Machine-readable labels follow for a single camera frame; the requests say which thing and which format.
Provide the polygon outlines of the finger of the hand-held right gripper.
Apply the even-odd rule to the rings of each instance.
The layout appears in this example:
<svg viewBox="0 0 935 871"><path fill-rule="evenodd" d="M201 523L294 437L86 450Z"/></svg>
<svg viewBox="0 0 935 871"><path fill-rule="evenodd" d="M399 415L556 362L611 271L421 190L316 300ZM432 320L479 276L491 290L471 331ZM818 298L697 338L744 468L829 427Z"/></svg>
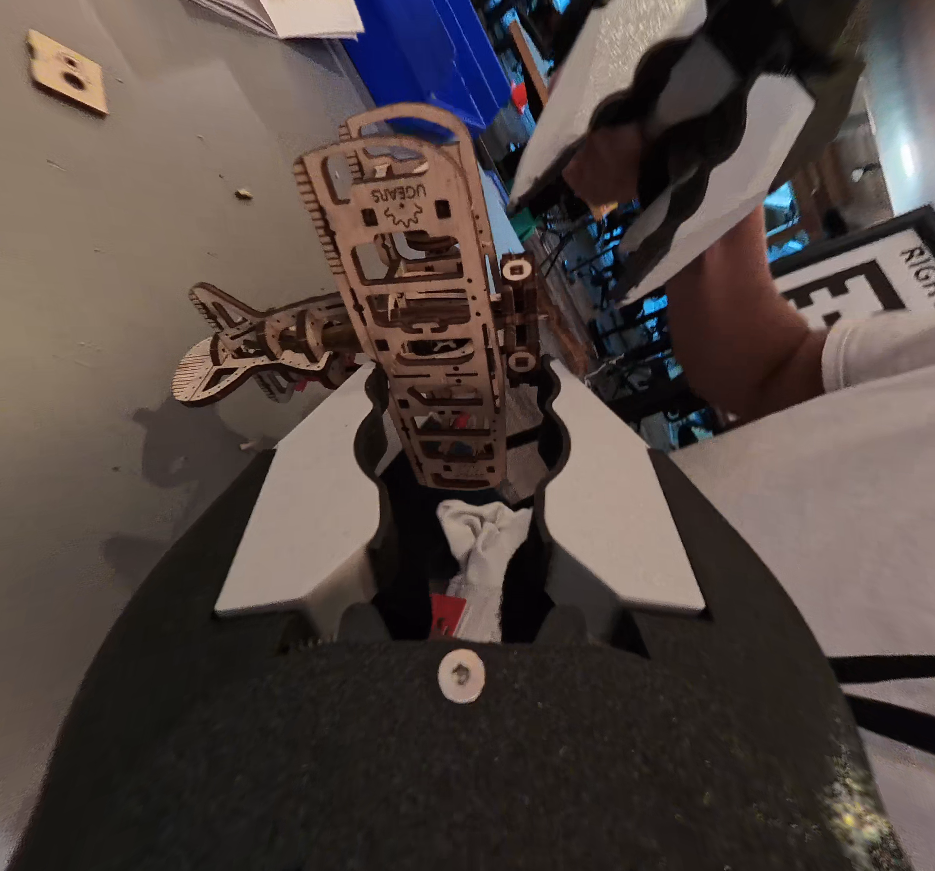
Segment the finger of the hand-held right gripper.
<svg viewBox="0 0 935 871"><path fill-rule="evenodd" d="M712 111L739 82L703 35L720 1L601 0L551 83L510 207L552 183L595 127L636 123L654 139Z"/></svg>
<svg viewBox="0 0 935 871"><path fill-rule="evenodd" d="M698 208L675 226L671 237L663 236L659 259L646 248L651 235L663 234L662 210L675 207L672 187L625 235L621 247L634 250L623 258L615 301L633 303L665 286L760 206L813 107L813 97L798 79L760 75L747 98L746 126L737 149L711 170Z"/></svg>

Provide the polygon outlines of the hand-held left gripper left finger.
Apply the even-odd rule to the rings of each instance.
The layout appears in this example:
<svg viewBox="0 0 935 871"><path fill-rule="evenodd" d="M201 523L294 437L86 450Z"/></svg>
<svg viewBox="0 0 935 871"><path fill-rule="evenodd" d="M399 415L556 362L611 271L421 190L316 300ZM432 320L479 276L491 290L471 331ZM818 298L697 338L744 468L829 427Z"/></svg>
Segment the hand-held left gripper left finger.
<svg viewBox="0 0 935 871"><path fill-rule="evenodd" d="M362 365L276 446L215 603L221 618L296 611L335 631L393 561L374 559L391 519L380 480L398 455L386 378Z"/></svg>

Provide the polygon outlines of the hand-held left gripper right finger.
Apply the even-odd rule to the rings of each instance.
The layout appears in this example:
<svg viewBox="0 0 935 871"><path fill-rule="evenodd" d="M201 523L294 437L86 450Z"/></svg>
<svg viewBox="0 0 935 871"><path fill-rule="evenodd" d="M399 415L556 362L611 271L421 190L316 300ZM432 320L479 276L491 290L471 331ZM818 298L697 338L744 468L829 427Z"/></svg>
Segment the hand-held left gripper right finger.
<svg viewBox="0 0 935 871"><path fill-rule="evenodd" d="M545 590L611 642L625 612L696 618L707 605L652 456L559 360L545 360L544 428L558 453L536 494L549 550Z"/></svg>

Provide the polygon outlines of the wooden biplane model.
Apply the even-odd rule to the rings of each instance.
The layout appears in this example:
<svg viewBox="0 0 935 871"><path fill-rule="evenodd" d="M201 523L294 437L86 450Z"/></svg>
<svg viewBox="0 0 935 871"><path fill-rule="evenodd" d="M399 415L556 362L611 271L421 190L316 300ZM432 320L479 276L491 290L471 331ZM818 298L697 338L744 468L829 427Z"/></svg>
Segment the wooden biplane model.
<svg viewBox="0 0 935 871"><path fill-rule="evenodd" d="M363 354L416 480L478 491L506 476L507 388L541 367L535 258L499 255L488 181L466 126L421 103L349 117L294 176L337 291L256 309L216 286L189 292L211 327L181 359L174 399L202 407L244 383L285 401L337 389Z"/></svg>

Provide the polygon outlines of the person's right forearm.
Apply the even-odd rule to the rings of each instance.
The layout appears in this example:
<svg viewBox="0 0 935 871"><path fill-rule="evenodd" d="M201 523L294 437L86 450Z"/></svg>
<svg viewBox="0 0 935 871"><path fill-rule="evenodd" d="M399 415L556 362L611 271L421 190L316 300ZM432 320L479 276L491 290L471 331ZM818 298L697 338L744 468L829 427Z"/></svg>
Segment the person's right forearm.
<svg viewBox="0 0 935 871"><path fill-rule="evenodd" d="M778 292L762 203L672 277L666 293L674 356L709 404L750 422L824 394L827 332Z"/></svg>

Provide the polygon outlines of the person's right hand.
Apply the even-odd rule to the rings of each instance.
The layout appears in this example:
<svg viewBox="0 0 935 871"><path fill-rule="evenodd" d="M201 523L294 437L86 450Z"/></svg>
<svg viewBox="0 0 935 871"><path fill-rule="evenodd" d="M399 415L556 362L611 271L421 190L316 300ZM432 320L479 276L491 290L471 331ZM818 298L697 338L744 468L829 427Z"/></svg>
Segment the person's right hand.
<svg viewBox="0 0 935 871"><path fill-rule="evenodd" d="M643 135L637 124L591 132L563 170L564 181L588 205L637 199Z"/></svg>

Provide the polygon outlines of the white marker sign on stand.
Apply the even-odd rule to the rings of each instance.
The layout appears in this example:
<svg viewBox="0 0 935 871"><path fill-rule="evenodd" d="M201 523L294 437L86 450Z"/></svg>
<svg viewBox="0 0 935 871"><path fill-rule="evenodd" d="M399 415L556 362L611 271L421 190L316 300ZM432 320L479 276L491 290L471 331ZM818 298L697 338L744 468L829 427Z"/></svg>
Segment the white marker sign on stand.
<svg viewBox="0 0 935 871"><path fill-rule="evenodd" d="M933 206L808 246L770 269L778 292L812 330L886 312L931 312Z"/></svg>

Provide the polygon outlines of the blue storage bin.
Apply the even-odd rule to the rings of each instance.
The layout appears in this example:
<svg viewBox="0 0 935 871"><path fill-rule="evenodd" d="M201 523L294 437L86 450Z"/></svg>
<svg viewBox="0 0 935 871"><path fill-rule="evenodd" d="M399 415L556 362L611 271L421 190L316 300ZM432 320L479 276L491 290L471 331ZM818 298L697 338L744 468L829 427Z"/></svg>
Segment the blue storage bin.
<svg viewBox="0 0 935 871"><path fill-rule="evenodd" d="M470 0L355 0L364 25L343 43L377 106L422 103L454 114L477 138L510 84Z"/></svg>

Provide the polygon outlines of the square wooden piece with holes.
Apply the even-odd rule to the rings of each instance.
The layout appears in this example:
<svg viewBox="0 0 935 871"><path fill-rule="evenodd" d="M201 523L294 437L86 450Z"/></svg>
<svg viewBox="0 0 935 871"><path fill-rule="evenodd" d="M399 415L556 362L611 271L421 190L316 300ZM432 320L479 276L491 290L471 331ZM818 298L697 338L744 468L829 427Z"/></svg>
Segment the square wooden piece with holes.
<svg viewBox="0 0 935 871"><path fill-rule="evenodd" d="M26 33L33 83L89 112L110 113L104 73L99 64L34 29Z"/></svg>

